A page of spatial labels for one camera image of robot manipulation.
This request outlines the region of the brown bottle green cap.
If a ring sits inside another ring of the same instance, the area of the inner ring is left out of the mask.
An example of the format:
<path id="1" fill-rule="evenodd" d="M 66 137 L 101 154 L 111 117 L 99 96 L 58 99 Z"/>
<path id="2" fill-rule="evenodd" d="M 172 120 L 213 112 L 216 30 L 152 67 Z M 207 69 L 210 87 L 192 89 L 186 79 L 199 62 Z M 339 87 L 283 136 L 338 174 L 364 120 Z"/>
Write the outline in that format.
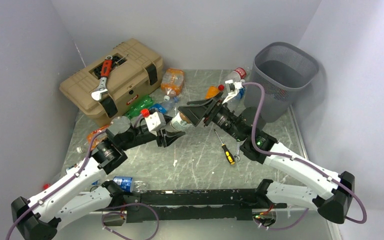
<path id="1" fill-rule="evenodd" d="M 190 121 L 185 117 L 185 115 L 178 112 L 169 122 L 167 130 L 173 133 L 183 132 L 190 124 Z"/>

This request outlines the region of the clear bottle blue label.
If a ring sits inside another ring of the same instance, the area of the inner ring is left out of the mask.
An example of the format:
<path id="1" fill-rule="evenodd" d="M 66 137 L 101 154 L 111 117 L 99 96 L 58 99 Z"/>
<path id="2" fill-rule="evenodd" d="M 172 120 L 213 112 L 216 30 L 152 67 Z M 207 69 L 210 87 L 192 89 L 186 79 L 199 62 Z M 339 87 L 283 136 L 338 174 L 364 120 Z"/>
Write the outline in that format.
<path id="1" fill-rule="evenodd" d="M 179 102 L 179 98 L 177 96 L 168 96 L 165 95 L 163 97 L 163 101 L 160 103 L 155 103 L 150 106 L 148 109 L 158 110 L 162 114 L 167 114 L 170 110 L 172 110 L 176 104 Z"/>

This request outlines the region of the red label sauce bottle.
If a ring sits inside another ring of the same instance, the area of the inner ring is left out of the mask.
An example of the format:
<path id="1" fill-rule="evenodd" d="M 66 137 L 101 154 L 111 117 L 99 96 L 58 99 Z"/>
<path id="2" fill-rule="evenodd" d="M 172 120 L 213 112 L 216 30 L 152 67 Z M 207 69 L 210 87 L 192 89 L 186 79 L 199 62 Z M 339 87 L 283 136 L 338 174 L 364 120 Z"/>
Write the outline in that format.
<path id="1" fill-rule="evenodd" d="M 276 101 L 285 102 L 289 96 L 288 92 L 281 88 L 267 87 L 264 91 L 267 96 L 270 96 Z"/>

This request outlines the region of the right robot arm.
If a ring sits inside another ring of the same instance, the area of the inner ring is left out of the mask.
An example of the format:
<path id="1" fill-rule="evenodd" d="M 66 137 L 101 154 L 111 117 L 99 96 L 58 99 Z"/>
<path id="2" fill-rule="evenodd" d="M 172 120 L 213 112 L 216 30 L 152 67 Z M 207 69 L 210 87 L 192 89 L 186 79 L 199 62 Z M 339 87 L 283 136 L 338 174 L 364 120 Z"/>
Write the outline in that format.
<path id="1" fill-rule="evenodd" d="M 290 150 L 275 137 L 258 128 L 256 107 L 245 108 L 235 115 L 220 94 L 178 107 L 186 122 L 197 126 L 214 123 L 241 143 L 240 151 L 251 161 L 282 171 L 302 186 L 285 185 L 264 179 L 256 189 L 256 203 L 267 208 L 271 204 L 285 203 L 316 210 L 326 220 L 343 224 L 350 205 L 357 197 L 354 193 L 355 176 L 344 171 L 337 173 L 320 167 Z"/>

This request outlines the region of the grey mesh waste bin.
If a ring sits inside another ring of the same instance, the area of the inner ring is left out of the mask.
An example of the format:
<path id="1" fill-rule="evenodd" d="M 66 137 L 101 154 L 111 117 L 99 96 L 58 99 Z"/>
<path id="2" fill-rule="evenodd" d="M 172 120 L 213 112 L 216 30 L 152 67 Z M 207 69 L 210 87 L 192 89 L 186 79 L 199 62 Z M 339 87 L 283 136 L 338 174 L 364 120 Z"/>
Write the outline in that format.
<path id="1" fill-rule="evenodd" d="M 318 61 L 300 48 L 273 42 L 254 58 L 249 82 L 262 85 L 264 101 L 260 117 L 266 123 L 277 121 L 318 75 Z"/>

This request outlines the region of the orange juice bottle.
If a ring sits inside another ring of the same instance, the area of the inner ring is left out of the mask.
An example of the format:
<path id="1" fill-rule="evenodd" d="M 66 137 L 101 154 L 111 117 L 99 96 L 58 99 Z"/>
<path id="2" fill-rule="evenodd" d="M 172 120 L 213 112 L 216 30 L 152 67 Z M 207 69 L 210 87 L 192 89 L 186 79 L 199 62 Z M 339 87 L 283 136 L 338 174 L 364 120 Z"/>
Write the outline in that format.
<path id="1" fill-rule="evenodd" d="M 205 94 L 205 99 L 211 99 L 220 92 L 219 88 L 216 86 L 210 86 Z"/>

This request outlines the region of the blue label water bottle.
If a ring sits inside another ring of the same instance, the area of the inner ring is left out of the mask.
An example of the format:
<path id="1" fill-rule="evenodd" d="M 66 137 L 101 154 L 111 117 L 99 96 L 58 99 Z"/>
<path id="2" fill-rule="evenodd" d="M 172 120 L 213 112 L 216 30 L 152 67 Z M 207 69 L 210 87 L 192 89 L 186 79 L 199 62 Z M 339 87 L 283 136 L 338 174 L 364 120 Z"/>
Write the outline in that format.
<path id="1" fill-rule="evenodd" d="M 239 81 L 233 81 L 227 80 L 225 82 L 225 86 L 228 87 L 229 93 L 227 94 L 227 97 L 223 101 L 223 103 L 227 103 L 227 107 L 230 111 L 235 111 L 238 107 L 241 99 L 245 95 L 245 88 L 243 84 L 246 81 L 244 79 L 241 79 Z"/>

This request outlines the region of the large orange label bottle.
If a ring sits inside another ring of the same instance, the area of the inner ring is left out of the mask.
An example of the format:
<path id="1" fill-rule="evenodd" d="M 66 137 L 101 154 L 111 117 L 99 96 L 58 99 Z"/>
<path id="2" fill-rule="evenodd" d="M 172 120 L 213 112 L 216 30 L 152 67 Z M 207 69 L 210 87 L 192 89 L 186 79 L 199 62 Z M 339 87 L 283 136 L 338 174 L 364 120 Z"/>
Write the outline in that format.
<path id="1" fill-rule="evenodd" d="M 185 85 L 185 72 L 177 68 L 168 68 L 162 77 L 161 90 L 164 93 L 163 100 L 169 100 L 181 94 Z"/>

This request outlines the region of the clear bottle red cap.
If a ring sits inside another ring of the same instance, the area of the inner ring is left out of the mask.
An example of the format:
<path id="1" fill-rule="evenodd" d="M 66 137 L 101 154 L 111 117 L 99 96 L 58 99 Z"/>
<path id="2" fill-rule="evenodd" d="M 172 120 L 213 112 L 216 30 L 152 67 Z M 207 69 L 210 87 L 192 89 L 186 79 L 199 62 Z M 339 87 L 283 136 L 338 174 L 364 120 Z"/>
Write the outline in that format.
<path id="1" fill-rule="evenodd" d="M 236 69 L 231 71 L 227 76 L 225 76 L 222 80 L 222 83 L 217 87 L 221 92 L 227 91 L 225 89 L 225 81 L 234 80 L 235 82 L 238 82 L 239 80 L 244 80 L 246 76 L 247 76 L 246 70 L 242 67 L 237 67 Z"/>

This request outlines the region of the silver open-end wrench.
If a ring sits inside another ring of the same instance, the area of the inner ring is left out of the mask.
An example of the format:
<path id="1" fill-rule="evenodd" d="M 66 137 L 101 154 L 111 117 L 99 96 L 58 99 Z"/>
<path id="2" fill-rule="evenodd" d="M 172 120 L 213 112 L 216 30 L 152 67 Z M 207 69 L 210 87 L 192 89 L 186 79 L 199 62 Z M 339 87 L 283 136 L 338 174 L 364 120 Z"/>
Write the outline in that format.
<path id="1" fill-rule="evenodd" d="M 238 142 L 238 143 L 236 144 L 236 148 L 235 148 L 234 155 L 233 155 L 234 160 L 235 160 L 236 162 L 239 162 L 239 161 L 241 160 L 241 156 L 240 156 L 240 147 L 241 147 L 241 143 Z"/>

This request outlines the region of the yellow black screwdriver left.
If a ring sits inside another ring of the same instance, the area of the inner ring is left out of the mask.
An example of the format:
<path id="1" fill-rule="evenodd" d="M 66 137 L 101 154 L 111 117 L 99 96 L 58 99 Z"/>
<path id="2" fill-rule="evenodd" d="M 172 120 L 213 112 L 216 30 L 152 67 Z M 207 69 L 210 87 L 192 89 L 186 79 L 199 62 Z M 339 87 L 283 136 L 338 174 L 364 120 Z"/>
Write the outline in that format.
<path id="1" fill-rule="evenodd" d="M 214 129 L 213 130 L 214 133 L 216 134 L 217 138 L 219 139 L 220 143 L 221 143 L 221 148 L 223 150 L 223 154 L 224 154 L 224 157 L 226 158 L 227 162 L 230 164 L 230 165 L 234 165 L 236 163 L 231 151 L 228 149 L 228 147 L 226 146 L 226 144 L 224 144 L 224 142 L 222 141 L 220 135 L 218 134 L 218 132 Z"/>

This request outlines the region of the crushed orange label bottle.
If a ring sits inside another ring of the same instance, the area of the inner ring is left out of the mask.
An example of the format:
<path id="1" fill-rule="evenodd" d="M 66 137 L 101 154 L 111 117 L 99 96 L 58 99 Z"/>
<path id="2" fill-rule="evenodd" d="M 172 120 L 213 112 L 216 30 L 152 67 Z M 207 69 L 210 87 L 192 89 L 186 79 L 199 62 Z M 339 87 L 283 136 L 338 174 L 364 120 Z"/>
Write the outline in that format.
<path id="1" fill-rule="evenodd" d="M 67 173 L 70 169 L 76 168 L 79 164 L 82 164 L 81 161 L 83 160 L 84 155 L 88 152 L 90 145 L 91 145 L 91 150 L 93 150 L 102 140 L 104 140 L 107 137 L 105 130 L 109 126 L 110 125 L 104 125 L 103 127 L 100 127 L 88 134 L 86 141 L 84 141 L 82 144 L 77 146 L 75 149 L 78 154 L 81 154 L 82 158 L 80 159 L 80 161 L 77 161 L 75 164 L 66 167 L 65 173 Z"/>

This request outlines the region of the red adjustable wrench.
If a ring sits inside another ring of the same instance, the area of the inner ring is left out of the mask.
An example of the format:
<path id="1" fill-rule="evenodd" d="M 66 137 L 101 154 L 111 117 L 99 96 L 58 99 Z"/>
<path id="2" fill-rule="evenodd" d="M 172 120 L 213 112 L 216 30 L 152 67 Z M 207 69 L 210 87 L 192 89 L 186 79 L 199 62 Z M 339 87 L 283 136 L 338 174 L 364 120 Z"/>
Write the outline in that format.
<path id="1" fill-rule="evenodd" d="M 103 98 L 103 95 L 108 93 L 107 79 L 109 78 L 111 73 L 112 62 L 113 62 L 113 57 L 111 55 L 108 55 L 102 63 L 99 85 L 96 88 L 96 90 L 91 93 L 91 97 L 95 101 L 101 101 Z"/>

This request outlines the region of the small red cap bottle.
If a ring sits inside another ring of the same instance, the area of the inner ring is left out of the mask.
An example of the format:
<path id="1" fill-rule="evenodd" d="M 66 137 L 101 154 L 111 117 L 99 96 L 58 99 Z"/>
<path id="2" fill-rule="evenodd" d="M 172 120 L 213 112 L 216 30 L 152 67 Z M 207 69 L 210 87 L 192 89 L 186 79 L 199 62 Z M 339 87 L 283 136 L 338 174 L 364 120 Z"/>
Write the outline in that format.
<path id="1" fill-rule="evenodd" d="M 43 190 L 47 190 L 48 188 L 50 188 L 52 185 L 50 183 L 46 183 L 42 186 Z"/>

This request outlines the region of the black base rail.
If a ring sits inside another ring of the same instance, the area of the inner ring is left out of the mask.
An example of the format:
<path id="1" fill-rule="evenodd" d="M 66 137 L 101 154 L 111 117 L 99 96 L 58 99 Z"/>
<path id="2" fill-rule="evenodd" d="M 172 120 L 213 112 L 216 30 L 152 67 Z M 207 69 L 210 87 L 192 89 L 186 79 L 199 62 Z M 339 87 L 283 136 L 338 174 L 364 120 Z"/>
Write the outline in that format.
<path id="1" fill-rule="evenodd" d="M 253 188 L 148 190 L 120 193 L 106 210 L 125 210 L 128 223 L 161 221 L 236 219 L 250 221 L 269 208 L 284 209 L 285 203 L 272 203 Z"/>

